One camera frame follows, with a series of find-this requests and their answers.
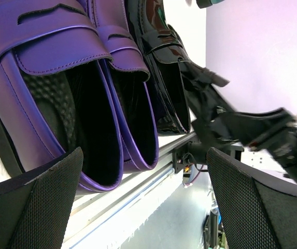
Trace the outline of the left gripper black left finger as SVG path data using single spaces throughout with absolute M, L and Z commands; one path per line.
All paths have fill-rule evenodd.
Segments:
M 0 248 L 61 248 L 82 164 L 78 147 L 0 182 Z

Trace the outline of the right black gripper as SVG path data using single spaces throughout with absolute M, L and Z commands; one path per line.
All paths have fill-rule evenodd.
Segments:
M 251 151 L 267 150 L 297 183 L 297 126 L 284 108 L 267 113 L 224 112 L 211 121 L 197 120 L 203 143 L 226 145 L 241 142 Z

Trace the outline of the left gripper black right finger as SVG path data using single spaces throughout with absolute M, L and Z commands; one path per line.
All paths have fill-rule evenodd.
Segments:
M 215 148 L 206 159 L 229 248 L 297 248 L 297 184 Z

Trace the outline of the black glossy shoe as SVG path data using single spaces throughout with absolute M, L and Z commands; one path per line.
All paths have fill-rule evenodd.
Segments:
M 179 57 L 176 63 L 167 65 L 166 69 L 166 87 L 176 114 L 176 120 L 168 125 L 165 133 L 187 134 L 193 128 L 197 134 L 198 119 L 211 121 L 214 115 L 231 110 L 213 87 L 213 84 L 226 85 L 227 81 L 191 61 L 178 33 L 171 25 L 167 27 L 176 42 L 172 50 Z M 228 145 L 205 144 L 208 147 Z
M 158 133 L 189 133 L 189 109 L 180 70 L 189 58 L 167 25 L 163 1 L 125 1 L 125 9 L 130 33 L 150 71 L 147 88 Z

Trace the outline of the green metallic shoe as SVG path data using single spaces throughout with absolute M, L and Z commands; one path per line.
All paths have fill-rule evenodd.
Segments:
M 200 9 L 203 9 L 218 4 L 222 1 L 224 0 L 196 0 L 196 4 Z

